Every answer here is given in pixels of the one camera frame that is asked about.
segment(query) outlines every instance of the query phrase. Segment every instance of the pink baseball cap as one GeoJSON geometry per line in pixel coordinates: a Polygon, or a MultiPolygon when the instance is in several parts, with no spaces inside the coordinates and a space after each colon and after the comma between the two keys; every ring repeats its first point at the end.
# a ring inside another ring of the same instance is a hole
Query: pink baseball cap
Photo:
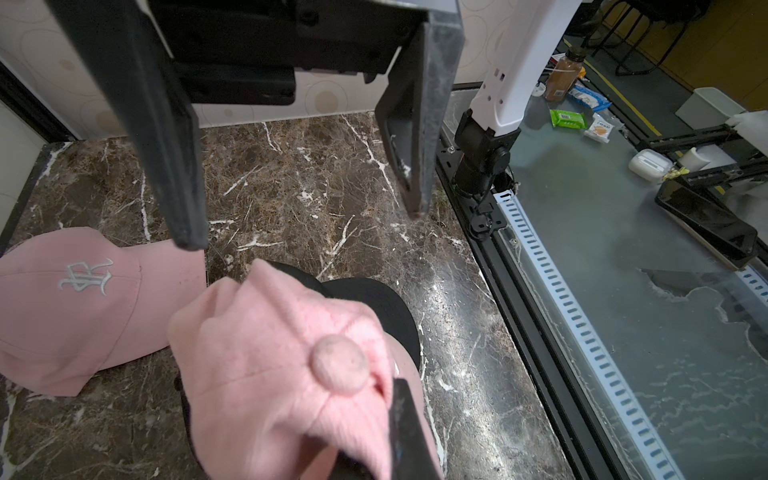
{"type": "Polygon", "coordinates": [[[64,228],[0,258],[0,373],[75,396],[98,370],[168,346],[170,317],[206,287],[203,251],[172,240],[119,248],[64,228]]]}
{"type": "Polygon", "coordinates": [[[223,278],[179,310],[168,338],[194,450],[214,480],[325,479],[339,450],[389,480],[395,377],[409,382],[438,465],[418,371],[364,303],[255,260],[242,285],[223,278]]]}

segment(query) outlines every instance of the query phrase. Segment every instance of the chair leg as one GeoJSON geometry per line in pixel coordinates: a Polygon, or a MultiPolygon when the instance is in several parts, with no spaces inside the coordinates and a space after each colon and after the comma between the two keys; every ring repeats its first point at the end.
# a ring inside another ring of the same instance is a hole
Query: chair leg
{"type": "Polygon", "coordinates": [[[630,47],[629,51],[626,54],[624,54],[624,57],[622,57],[621,60],[618,61],[618,65],[616,65],[616,71],[615,71],[616,76],[636,74],[634,73],[633,70],[629,69],[629,67],[627,67],[624,63],[629,58],[629,56],[632,55],[632,52],[635,50],[635,48],[637,48],[640,45],[640,43],[645,39],[646,35],[648,35],[648,32],[650,31],[650,28],[653,25],[654,25],[654,22],[651,22],[649,20],[648,26],[645,28],[645,31],[640,36],[640,38],[634,43],[634,45],[630,47]]]}
{"type": "MultiPolygon", "coordinates": [[[[615,7],[615,6],[616,6],[616,5],[618,5],[619,3],[621,3],[621,2],[616,2],[616,3],[613,5],[613,7],[615,7]]],[[[614,23],[614,26],[613,26],[613,28],[611,28],[611,30],[610,30],[610,31],[609,31],[609,32],[608,32],[608,33],[605,35],[605,37],[603,37],[603,40],[600,42],[600,44],[599,44],[599,45],[598,45],[598,46],[597,46],[597,47],[596,47],[596,48],[595,48],[595,49],[592,51],[592,56],[593,56],[593,57],[594,57],[594,56],[595,56],[595,55],[596,55],[596,54],[597,54],[597,53],[598,53],[598,52],[599,52],[599,51],[600,51],[600,50],[601,50],[601,49],[602,49],[602,48],[605,46],[605,42],[607,42],[607,41],[608,41],[608,39],[611,37],[611,35],[613,35],[613,34],[614,34],[614,32],[616,31],[616,29],[619,27],[619,25],[621,25],[621,22],[623,22],[623,21],[624,21],[624,19],[627,17],[627,15],[629,15],[629,12],[632,12],[632,8],[629,8],[629,9],[628,9],[628,10],[627,10],[627,11],[626,11],[626,12],[625,12],[625,13],[624,13],[622,16],[621,16],[621,18],[619,18],[618,22],[614,23]]],[[[607,17],[607,15],[608,15],[608,13],[606,13],[606,14],[603,16],[603,20],[605,20],[605,18],[607,17]]]]}
{"type": "Polygon", "coordinates": [[[589,35],[584,37],[584,40],[581,42],[581,47],[582,48],[586,48],[586,47],[589,46],[589,41],[592,39],[592,37],[594,37],[594,34],[598,33],[598,30],[603,25],[603,22],[605,22],[605,19],[611,14],[611,12],[614,10],[614,8],[616,8],[616,5],[618,5],[620,3],[624,3],[624,1],[623,0],[619,0],[618,2],[614,2],[614,4],[611,5],[611,7],[608,9],[608,11],[605,12],[605,15],[603,15],[603,18],[598,22],[597,25],[594,26],[594,30],[591,31],[589,35]]]}
{"type": "Polygon", "coordinates": [[[680,33],[677,34],[677,37],[675,37],[674,41],[672,42],[672,45],[667,49],[666,52],[664,52],[664,55],[661,56],[661,60],[659,60],[659,63],[656,65],[657,67],[664,63],[664,60],[667,60],[667,57],[672,52],[672,49],[675,45],[680,41],[680,39],[683,37],[683,33],[688,29],[689,22],[685,22],[685,25],[683,25],[683,29],[680,30],[680,33]]]}
{"type": "MultiPolygon", "coordinates": [[[[625,42],[629,43],[629,37],[632,36],[632,32],[634,31],[635,27],[637,27],[637,24],[640,23],[640,20],[642,20],[642,19],[643,19],[643,15],[638,15],[637,16],[637,19],[632,24],[632,28],[630,28],[629,31],[627,32],[627,34],[624,36],[624,41],[625,42]]],[[[620,41],[616,45],[606,46],[605,48],[616,48],[617,46],[621,45],[621,43],[623,43],[623,42],[620,41]]]]}
{"type": "MultiPolygon", "coordinates": [[[[672,41],[670,46],[667,48],[667,51],[664,52],[664,55],[661,56],[661,59],[659,60],[659,62],[654,64],[654,66],[652,68],[648,68],[647,70],[640,70],[640,71],[630,70],[629,68],[627,68],[626,65],[623,65],[624,60],[626,60],[627,56],[629,55],[629,54],[627,54],[627,55],[624,56],[624,58],[621,59],[621,61],[619,62],[619,65],[616,67],[616,75],[617,76],[624,76],[624,75],[646,75],[646,74],[649,74],[652,71],[656,70],[657,68],[659,68],[659,66],[661,66],[661,64],[664,63],[664,60],[667,60],[667,57],[672,52],[672,49],[674,48],[674,46],[677,45],[677,43],[683,37],[683,34],[688,29],[688,25],[689,24],[690,24],[689,22],[685,22],[685,24],[683,25],[683,29],[680,30],[680,33],[677,34],[677,37],[675,37],[675,39],[672,41]],[[619,72],[619,67],[623,67],[625,71],[620,73],[619,72]]],[[[638,40],[637,43],[634,44],[633,49],[636,48],[640,44],[641,41],[643,41],[643,38],[645,38],[645,35],[649,31],[650,31],[650,25],[648,26],[648,30],[646,30],[646,33],[644,33],[643,36],[640,38],[640,40],[638,40]]]]}

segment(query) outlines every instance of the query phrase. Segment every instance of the white robotic arm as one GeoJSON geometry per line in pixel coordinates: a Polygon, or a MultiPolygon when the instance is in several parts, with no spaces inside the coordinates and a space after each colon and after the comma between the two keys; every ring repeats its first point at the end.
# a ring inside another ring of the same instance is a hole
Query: white robotic arm
{"type": "Polygon", "coordinates": [[[519,0],[480,91],[472,118],[496,137],[520,126],[536,81],[581,0],[519,0]]]}
{"type": "Polygon", "coordinates": [[[496,59],[455,142],[463,156],[452,183],[464,197],[485,196],[509,165],[509,152],[536,81],[581,0],[519,0],[496,59]]]}

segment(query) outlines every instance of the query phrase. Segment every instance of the snack package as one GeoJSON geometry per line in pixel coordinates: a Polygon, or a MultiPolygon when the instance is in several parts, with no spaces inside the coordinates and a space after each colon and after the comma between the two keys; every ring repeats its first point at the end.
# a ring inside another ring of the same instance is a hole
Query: snack package
{"type": "Polygon", "coordinates": [[[550,110],[549,116],[552,119],[553,127],[566,127],[566,128],[586,128],[587,127],[587,122],[584,121],[584,116],[574,111],[550,110]]]}
{"type": "Polygon", "coordinates": [[[578,103],[591,108],[594,112],[605,110],[611,106],[611,103],[606,97],[598,94],[596,91],[586,88],[584,85],[574,85],[568,94],[578,103]]]}
{"type": "Polygon", "coordinates": [[[594,114],[593,119],[592,125],[589,130],[584,131],[584,135],[604,144],[608,143],[608,135],[611,134],[614,125],[604,120],[599,114],[594,114]]]}
{"type": "Polygon", "coordinates": [[[619,118],[612,114],[610,110],[603,110],[600,112],[600,116],[608,122],[609,124],[613,125],[616,131],[620,132],[624,137],[627,137],[627,127],[624,125],[624,123],[619,120],[619,118]]]}

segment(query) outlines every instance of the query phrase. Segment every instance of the black chair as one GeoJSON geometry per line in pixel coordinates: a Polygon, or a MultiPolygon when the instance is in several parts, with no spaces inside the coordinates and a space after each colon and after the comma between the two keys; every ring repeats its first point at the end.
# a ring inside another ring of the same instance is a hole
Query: black chair
{"type": "MultiPolygon", "coordinates": [[[[602,18],[602,22],[605,22],[605,19],[611,14],[614,8],[622,3],[629,6],[630,8],[624,12],[624,14],[618,19],[616,23],[614,23],[614,26],[611,28],[611,30],[603,37],[600,44],[598,44],[598,46],[592,51],[592,56],[594,57],[600,50],[604,50],[605,53],[610,55],[611,58],[618,62],[615,72],[617,76],[645,75],[656,70],[659,65],[664,63],[664,60],[667,60],[667,56],[669,56],[674,46],[677,45],[679,40],[683,37],[683,34],[688,29],[688,25],[691,22],[703,17],[704,14],[707,13],[707,9],[710,7],[711,0],[619,0],[618,2],[615,2],[613,5],[611,5],[608,11],[605,12],[605,15],[603,15],[602,18]],[[616,32],[616,29],[619,28],[621,23],[624,22],[627,16],[629,16],[630,12],[633,10],[637,10],[640,14],[637,16],[637,19],[632,24],[632,27],[629,29],[629,32],[624,37],[624,39],[622,39],[619,44],[606,46],[608,39],[616,32]],[[648,19],[648,25],[640,38],[634,43],[634,45],[630,46],[629,51],[624,54],[624,57],[617,58],[612,52],[607,50],[607,48],[615,48],[621,43],[626,42],[643,17],[648,19]],[[677,34],[677,37],[675,37],[674,41],[672,41],[669,48],[667,48],[667,51],[664,52],[664,55],[661,56],[659,62],[654,64],[652,68],[648,68],[646,70],[632,70],[626,64],[627,59],[630,57],[630,55],[632,55],[640,43],[642,43],[642,41],[648,35],[648,32],[650,32],[650,29],[657,22],[664,22],[667,25],[683,23],[683,29],[680,30],[679,34],[677,34]]],[[[602,22],[598,24],[598,27],[591,33],[591,35],[588,35],[584,39],[584,42],[581,44],[582,47],[587,48],[589,46],[589,39],[598,31],[598,28],[602,22]]]]}

